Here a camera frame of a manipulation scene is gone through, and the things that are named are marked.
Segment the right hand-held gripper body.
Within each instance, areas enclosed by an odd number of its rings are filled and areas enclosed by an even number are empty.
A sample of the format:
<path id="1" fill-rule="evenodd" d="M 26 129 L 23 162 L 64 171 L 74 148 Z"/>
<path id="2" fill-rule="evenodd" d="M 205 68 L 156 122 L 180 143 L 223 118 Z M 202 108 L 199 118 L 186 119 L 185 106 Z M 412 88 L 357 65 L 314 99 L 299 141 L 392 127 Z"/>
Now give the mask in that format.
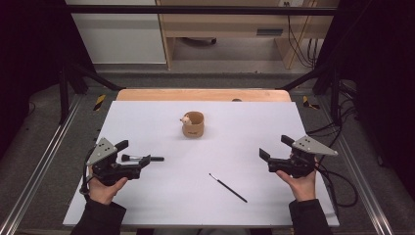
<path id="1" fill-rule="evenodd" d="M 291 148 L 291 156 L 288 159 L 273 159 L 270 157 L 267 161 L 269 172 L 282 170 L 293 178 L 304 177 L 315 170 L 316 155 L 336 156 L 338 154 L 337 151 L 307 135 L 295 140 Z"/>

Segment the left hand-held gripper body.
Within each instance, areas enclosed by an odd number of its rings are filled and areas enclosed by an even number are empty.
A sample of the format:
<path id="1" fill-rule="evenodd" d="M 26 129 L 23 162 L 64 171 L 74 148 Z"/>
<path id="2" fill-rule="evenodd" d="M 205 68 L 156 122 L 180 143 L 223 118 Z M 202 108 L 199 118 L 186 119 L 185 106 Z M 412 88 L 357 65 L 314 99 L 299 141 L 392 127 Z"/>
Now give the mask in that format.
<path id="1" fill-rule="evenodd" d="M 93 176 L 106 186 L 114 185 L 122 177 L 128 180 L 140 177 L 141 167 L 138 164 L 119 164 L 116 161 L 119 152 L 108 139 L 101 138 L 86 163 L 92 167 Z"/>

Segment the black pen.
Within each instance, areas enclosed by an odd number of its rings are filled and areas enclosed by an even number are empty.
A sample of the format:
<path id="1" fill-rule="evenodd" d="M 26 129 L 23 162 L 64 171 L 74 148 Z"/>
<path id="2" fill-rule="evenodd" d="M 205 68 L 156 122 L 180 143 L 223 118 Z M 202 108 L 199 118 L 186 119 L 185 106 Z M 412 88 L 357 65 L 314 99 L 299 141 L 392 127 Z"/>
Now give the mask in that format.
<path id="1" fill-rule="evenodd" d="M 137 156 L 130 156 L 130 155 L 122 155 L 121 161 L 122 162 L 140 162 L 143 160 L 150 160 L 151 162 L 163 162 L 164 157 L 152 157 L 151 155 L 145 157 L 137 157 Z"/>

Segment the thin black makeup brush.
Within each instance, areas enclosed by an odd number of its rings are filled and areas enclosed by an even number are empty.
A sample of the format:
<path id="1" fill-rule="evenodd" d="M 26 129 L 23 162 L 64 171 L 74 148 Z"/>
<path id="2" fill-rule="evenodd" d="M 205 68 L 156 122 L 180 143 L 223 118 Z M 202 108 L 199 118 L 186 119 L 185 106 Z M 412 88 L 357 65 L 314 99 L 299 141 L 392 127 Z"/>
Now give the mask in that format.
<path id="1" fill-rule="evenodd" d="M 248 202 L 247 199 L 245 199 L 242 195 L 240 195 L 234 189 L 232 189 L 231 187 L 229 187 L 226 183 L 224 183 L 223 181 L 221 181 L 219 178 L 217 178 L 216 176 L 214 176 L 212 173 L 209 172 L 208 175 L 211 178 L 213 178 L 216 182 L 218 182 L 220 185 L 222 185 L 224 188 L 226 188 L 229 192 L 231 192 L 232 194 L 234 194 L 237 198 L 239 198 L 240 200 L 242 200 L 244 203 L 247 203 Z"/>

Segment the tan holder with bear figure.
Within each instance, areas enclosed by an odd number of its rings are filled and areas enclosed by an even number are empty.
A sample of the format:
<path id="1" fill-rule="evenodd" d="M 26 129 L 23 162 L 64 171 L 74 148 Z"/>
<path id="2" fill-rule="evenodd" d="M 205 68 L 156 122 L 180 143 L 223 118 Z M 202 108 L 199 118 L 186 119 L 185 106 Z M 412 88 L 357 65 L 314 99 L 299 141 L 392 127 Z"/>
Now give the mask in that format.
<path id="1" fill-rule="evenodd" d="M 205 117 L 200 112 L 188 112 L 180 121 L 182 122 L 182 133 L 188 138 L 202 137 L 205 130 Z"/>

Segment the person's right hand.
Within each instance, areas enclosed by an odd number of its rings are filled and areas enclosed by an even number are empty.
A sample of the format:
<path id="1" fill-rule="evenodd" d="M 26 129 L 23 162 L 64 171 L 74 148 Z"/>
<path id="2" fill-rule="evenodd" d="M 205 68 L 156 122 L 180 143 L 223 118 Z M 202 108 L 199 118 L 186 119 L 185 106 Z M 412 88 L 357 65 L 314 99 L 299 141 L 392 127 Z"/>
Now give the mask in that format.
<path id="1" fill-rule="evenodd" d="M 276 174 L 289 185 L 298 202 L 310 201 L 316 198 L 315 171 L 300 178 L 293 178 L 282 170 L 278 170 Z"/>

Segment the person's left hand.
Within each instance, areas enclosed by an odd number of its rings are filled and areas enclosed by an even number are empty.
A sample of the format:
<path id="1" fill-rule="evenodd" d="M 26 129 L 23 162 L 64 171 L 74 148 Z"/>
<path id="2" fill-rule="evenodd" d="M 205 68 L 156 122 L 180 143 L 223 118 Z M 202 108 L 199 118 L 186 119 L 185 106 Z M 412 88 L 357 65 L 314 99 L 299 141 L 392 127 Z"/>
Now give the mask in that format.
<path id="1" fill-rule="evenodd" d="M 127 181 L 128 179 L 126 177 L 122 177 L 114 185 L 106 186 L 96 177 L 93 177 L 88 182 L 89 197 L 97 203 L 108 206 L 113 201 L 113 198 L 117 192 L 123 188 Z"/>

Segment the yellow clamp right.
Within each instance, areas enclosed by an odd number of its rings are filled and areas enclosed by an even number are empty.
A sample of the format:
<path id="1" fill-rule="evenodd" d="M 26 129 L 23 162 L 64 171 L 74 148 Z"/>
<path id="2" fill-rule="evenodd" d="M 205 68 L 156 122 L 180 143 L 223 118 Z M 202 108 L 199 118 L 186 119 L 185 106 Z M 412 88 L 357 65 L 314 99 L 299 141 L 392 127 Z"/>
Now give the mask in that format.
<path id="1" fill-rule="evenodd" d="M 303 106 L 306 108 L 310 108 L 313 110 L 320 110 L 319 105 L 313 105 L 309 103 L 307 96 L 302 96 L 302 103 L 303 103 Z"/>

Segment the yellow clamp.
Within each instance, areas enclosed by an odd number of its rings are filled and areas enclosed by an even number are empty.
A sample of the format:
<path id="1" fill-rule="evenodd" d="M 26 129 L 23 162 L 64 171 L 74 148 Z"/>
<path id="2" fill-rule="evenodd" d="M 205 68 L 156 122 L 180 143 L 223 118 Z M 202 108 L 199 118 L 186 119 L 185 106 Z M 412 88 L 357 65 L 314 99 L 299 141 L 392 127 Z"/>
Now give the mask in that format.
<path id="1" fill-rule="evenodd" d="M 309 103 L 307 96 L 302 96 L 302 103 L 303 103 L 303 106 L 306 108 L 310 108 L 313 110 L 320 110 L 319 105 L 313 105 Z"/>
<path id="2" fill-rule="evenodd" d="M 106 98 L 105 94 L 101 94 L 101 95 L 98 96 L 97 101 L 95 103 L 95 106 L 93 108 L 93 111 L 99 111 L 100 110 L 100 108 L 102 107 L 102 104 L 105 101 L 105 98 Z"/>

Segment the yellow clamp left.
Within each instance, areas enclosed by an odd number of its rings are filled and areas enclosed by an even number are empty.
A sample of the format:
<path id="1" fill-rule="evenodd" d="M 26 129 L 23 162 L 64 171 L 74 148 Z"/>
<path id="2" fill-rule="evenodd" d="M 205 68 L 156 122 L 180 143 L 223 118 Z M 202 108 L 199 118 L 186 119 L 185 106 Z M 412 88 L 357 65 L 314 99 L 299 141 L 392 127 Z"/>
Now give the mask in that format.
<path id="1" fill-rule="evenodd" d="M 105 98 L 106 98 L 105 94 L 101 94 L 101 95 L 98 96 L 97 101 L 95 103 L 95 106 L 93 108 L 93 111 L 99 111 L 100 110 L 100 108 L 102 107 L 102 104 L 105 101 Z"/>

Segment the white board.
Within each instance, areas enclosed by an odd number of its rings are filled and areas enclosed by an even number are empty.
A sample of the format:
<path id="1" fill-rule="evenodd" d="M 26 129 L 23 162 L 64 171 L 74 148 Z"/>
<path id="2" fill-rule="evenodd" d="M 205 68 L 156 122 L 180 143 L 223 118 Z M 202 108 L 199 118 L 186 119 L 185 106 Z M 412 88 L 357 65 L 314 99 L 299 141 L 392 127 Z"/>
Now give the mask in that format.
<path id="1" fill-rule="evenodd" d="M 180 119 L 188 112 L 205 117 L 202 137 L 188 138 Z M 126 207 L 124 224 L 136 227 L 277 227 L 291 225 L 293 194 L 268 171 L 259 149 L 286 159 L 281 136 L 305 131 L 293 102 L 112 102 L 103 137 L 127 140 L 125 154 L 155 155 L 137 180 L 115 197 Z M 212 173 L 245 199 L 211 178 Z"/>

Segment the black metal stand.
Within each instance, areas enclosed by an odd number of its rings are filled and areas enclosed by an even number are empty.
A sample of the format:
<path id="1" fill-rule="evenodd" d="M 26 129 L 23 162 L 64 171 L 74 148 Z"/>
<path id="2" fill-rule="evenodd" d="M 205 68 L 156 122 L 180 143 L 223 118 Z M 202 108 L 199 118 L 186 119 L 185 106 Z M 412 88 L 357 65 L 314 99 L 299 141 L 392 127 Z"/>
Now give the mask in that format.
<path id="1" fill-rule="evenodd" d="M 337 66 L 324 63 L 318 68 L 306 73 L 296 80 L 279 87 L 279 90 L 291 91 L 299 85 L 316 78 L 312 91 L 316 95 L 322 95 L 330 90 L 330 118 L 335 125 L 341 125 L 339 94 L 340 94 L 340 71 Z"/>
<path id="2" fill-rule="evenodd" d="M 88 91 L 88 86 L 84 81 L 84 77 L 89 77 L 94 81 L 102 84 L 113 91 L 122 90 L 118 86 L 105 78 L 98 75 L 96 72 L 89 70 L 78 64 L 63 65 L 59 71 L 59 87 L 60 87 L 60 105 L 61 118 L 60 124 L 63 124 L 69 118 L 69 86 L 72 87 L 76 94 L 85 94 Z"/>

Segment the light wooden table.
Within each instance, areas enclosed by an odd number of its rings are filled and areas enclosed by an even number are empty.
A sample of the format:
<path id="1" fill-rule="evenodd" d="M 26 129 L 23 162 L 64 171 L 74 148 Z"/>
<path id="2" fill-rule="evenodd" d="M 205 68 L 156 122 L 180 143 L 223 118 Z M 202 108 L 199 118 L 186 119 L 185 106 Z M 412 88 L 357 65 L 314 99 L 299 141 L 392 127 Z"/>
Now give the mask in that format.
<path id="1" fill-rule="evenodd" d="M 289 93 L 275 89 L 122 89 L 117 101 L 242 101 L 291 102 Z"/>

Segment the dark curtain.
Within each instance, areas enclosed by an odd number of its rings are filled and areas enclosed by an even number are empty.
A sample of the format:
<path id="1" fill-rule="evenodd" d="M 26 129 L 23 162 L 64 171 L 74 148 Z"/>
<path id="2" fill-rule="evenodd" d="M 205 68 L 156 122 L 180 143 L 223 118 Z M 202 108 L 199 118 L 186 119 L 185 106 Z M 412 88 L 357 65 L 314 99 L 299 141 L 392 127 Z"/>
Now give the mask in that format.
<path id="1" fill-rule="evenodd" d="M 318 63 L 337 63 L 380 154 L 415 198 L 415 0 L 340 0 Z"/>
<path id="2" fill-rule="evenodd" d="M 59 82 L 64 64 L 94 70 L 65 0 L 0 0 L 0 159 L 32 94 Z"/>

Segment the white cabinet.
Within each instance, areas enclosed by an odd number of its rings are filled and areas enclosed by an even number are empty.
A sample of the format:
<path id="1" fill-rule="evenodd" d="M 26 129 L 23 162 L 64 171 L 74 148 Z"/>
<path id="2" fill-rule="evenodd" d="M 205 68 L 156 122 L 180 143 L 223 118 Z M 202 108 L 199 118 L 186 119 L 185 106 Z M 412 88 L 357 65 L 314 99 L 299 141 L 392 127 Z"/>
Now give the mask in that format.
<path id="1" fill-rule="evenodd" d="M 72 14 L 95 65 L 164 64 L 157 14 Z"/>

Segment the light wooden desk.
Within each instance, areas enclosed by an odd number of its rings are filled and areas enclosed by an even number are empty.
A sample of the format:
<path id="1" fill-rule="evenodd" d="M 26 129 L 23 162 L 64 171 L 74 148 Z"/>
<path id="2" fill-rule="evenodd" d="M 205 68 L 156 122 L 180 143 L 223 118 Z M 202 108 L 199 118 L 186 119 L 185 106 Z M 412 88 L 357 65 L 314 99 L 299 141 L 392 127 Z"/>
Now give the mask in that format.
<path id="1" fill-rule="evenodd" d="M 336 8 L 340 0 L 155 0 L 159 6 L 244 6 Z M 167 59 L 172 60 L 173 41 L 179 37 L 268 37 L 275 40 L 286 69 L 299 60 L 305 38 L 326 37 L 331 16 L 172 15 L 161 14 L 161 31 Z"/>

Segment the black metal crossbar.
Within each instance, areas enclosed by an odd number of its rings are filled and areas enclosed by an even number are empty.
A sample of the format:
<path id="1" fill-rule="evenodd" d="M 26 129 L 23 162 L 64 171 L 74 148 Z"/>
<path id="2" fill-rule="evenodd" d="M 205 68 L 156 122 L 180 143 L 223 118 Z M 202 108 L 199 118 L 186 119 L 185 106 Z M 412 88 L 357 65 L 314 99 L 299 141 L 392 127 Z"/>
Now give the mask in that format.
<path id="1" fill-rule="evenodd" d="M 237 6 L 67 5 L 65 10 L 76 14 L 334 16 L 337 13 L 336 8 Z"/>

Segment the aluminium rail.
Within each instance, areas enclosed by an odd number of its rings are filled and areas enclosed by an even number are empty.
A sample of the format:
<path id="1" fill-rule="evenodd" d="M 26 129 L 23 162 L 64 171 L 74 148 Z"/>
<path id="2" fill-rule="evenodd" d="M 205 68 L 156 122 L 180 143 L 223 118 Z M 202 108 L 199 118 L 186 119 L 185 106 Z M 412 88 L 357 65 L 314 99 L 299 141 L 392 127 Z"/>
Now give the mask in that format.
<path id="1" fill-rule="evenodd" d="M 338 202 L 351 204 L 354 198 L 357 202 L 348 208 L 338 207 L 340 226 L 337 231 L 349 235 L 395 235 L 388 218 L 388 207 L 384 205 L 389 194 L 382 192 L 384 179 L 390 172 L 378 165 L 377 154 L 357 120 L 353 103 L 342 98 L 340 111 L 343 127 L 337 131 L 334 142 L 340 155 L 328 157 L 324 164 L 346 177 L 356 189 L 353 193 L 347 182 L 335 176 Z"/>
<path id="2" fill-rule="evenodd" d="M 36 191 L 38 190 L 44 175 L 49 168 L 49 165 L 52 160 L 54 160 L 56 153 L 68 132 L 82 100 L 82 95 L 75 95 L 73 97 L 73 100 L 69 106 L 69 114 L 64 121 L 58 125 L 52 139 L 48 143 L 47 148 L 34 169 L 34 172 L 25 184 L 22 193 L 0 226 L 0 235 L 14 235 L 17 231 L 24 214 L 32 202 L 34 195 L 36 194 Z"/>

